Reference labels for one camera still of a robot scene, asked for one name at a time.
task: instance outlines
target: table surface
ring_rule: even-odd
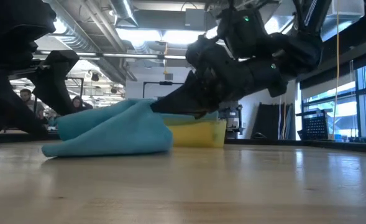
[[[0,145],[0,224],[366,223],[366,154],[225,146],[47,159],[42,144]]]

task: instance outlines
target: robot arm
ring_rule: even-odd
[[[286,92],[288,81],[310,72],[321,61],[320,30],[331,0],[292,0],[296,6],[294,28],[289,35],[268,35],[258,9],[230,8],[218,15],[217,37],[203,35],[188,46],[187,61],[195,68],[185,83],[154,102],[154,112],[190,114],[196,118],[216,111],[223,101],[239,100],[268,89],[272,97]],[[234,58],[216,42],[222,39]],[[247,58],[240,62],[238,58]]]

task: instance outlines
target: teal cloth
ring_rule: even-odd
[[[59,118],[60,137],[47,145],[47,157],[111,156],[166,152],[172,148],[172,132],[149,100],[126,100],[107,108],[82,111]]]

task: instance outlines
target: yellow container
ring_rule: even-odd
[[[167,126],[173,133],[173,146],[223,147],[227,121],[196,121]]]

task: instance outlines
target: ceiling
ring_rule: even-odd
[[[167,50],[168,55],[185,55],[187,44],[196,40],[198,34],[208,32],[207,36],[215,35],[217,25],[214,16],[227,7],[227,0],[194,0],[184,2],[181,0],[131,0],[132,17],[139,27],[132,27],[128,19],[118,19],[121,16],[115,12],[115,4],[111,1],[118,0],[44,0],[49,2],[58,14],[56,23],[56,34],[50,34],[37,41],[39,50],[65,50],[73,49],[77,52],[102,52],[114,53],[126,50],[128,53],[142,54],[164,54]],[[101,11],[106,22],[115,28],[117,38],[107,31],[104,20],[101,16],[94,15],[95,8],[88,1]],[[261,0],[236,0],[238,8],[243,7],[248,2]],[[279,32],[289,25],[294,13],[292,0],[280,0],[278,4],[267,4],[260,12],[265,23],[267,32]],[[204,24],[201,27],[188,27],[187,21],[190,17],[188,13],[203,13]],[[70,36],[78,34],[79,41],[68,41]],[[166,40],[168,43],[160,44],[156,40]],[[100,80],[91,81],[89,71],[99,72]],[[190,70],[190,65],[186,60],[168,60],[166,62],[168,73],[174,74],[174,82],[183,82],[186,74]],[[110,86],[120,83],[126,84],[127,80],[159,82],[164,80],[165,62],[163,60],[135,60],[119,58],[100,58],[97,60],[81,60],[69,77],[84,78],[85,86],[98,86],[101,91],[98,94],[110,96]],[[68,85],[76,85],[73,81],[67,81]]]

